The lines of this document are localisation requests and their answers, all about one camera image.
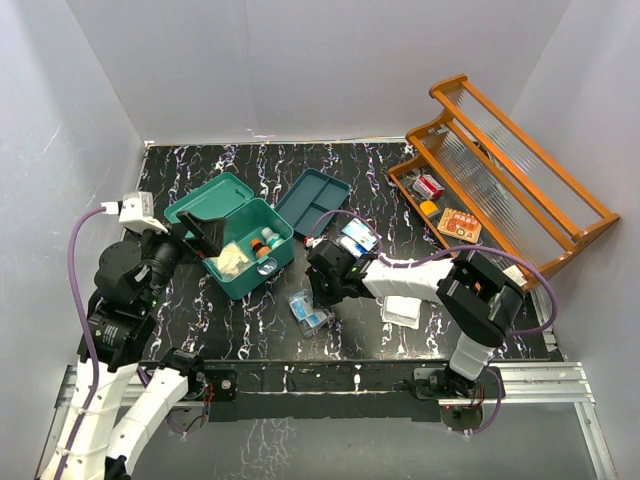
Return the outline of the beige bandage bag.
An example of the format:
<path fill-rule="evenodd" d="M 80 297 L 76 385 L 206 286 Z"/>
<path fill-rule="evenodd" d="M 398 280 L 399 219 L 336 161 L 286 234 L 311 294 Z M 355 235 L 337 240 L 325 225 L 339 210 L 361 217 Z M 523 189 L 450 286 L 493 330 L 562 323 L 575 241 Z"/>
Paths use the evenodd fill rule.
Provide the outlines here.
<path fill-rule="evenodd" d="M 235 241 L 226 244 L 220 254 L 210 257 L 209 261 L 223 282 L 234 280 L 252 265 L 252 261 Z"/>

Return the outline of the brown medicine bottle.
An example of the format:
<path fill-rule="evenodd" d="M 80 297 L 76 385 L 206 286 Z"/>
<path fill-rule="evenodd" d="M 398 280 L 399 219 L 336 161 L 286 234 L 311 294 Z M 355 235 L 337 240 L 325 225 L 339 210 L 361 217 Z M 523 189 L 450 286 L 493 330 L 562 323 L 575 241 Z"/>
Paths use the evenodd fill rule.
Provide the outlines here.
<path fill-rule="evenodd" d="M 257 238 L 250 241 L 250 247 L 257 259 L 261 259 L 271 252 L 271 248 Z"/>

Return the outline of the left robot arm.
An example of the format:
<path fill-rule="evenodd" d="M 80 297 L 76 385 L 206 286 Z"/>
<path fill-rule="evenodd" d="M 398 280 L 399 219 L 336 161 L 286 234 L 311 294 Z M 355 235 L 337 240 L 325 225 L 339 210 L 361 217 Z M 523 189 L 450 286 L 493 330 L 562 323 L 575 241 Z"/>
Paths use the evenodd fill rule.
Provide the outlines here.
<path fill-rule="evenodd" d="M 82 225 L 92 216 L 119 215 L 136 235 L 106 248 L 89 303 L 81 300 L 75 249 Z M 124 215 L 117 204 L 85 213 L 67 248 L 70 288 L 82 328 L 76 383 L 60 436 L 41 479 L 129 479 L 145 446 L 184 398 L 201 399 L 205 414 L 215 398 L 203 359 L 170 349 L 151 373 L 140 365 L 157 321 L 159 294 L 178 265 L 218 256 L 226 221 L 181 211 L 166 227 L 153 216 Z"/>

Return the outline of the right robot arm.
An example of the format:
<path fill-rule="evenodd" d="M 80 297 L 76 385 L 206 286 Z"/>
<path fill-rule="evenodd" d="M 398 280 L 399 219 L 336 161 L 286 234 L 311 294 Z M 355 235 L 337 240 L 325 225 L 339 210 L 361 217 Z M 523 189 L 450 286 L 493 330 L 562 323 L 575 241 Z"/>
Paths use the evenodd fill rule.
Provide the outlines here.
<path fill-rule="evenodd" d="M 524 292 L 476 250 L 455 257 L 392 262 L 374 253 L 359 257 L 328 239 L 307 238 L 306 274 L 317 307 L 345 298 L 406 297 L 442 305 L 461 330 L 447 365 L 421 382 L 435 396 L 471 398 L 481 374 L 502 346 L 524 303 Z"/>

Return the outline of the white medicine bottle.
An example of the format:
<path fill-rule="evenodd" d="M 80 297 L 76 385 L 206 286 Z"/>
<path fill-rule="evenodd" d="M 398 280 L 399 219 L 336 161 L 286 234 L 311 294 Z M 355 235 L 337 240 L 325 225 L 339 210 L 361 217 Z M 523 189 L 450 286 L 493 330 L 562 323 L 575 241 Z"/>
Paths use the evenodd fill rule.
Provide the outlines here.
<path fill-rule="evenodd" d="M 284 239 L 282 238 L 282 236 L 269 227 L 264 227 L 261 230 L 261 235 L 265 239 L 265 244 L 270 249 L 275 249 L 276 247 L 284 243 Z"/>

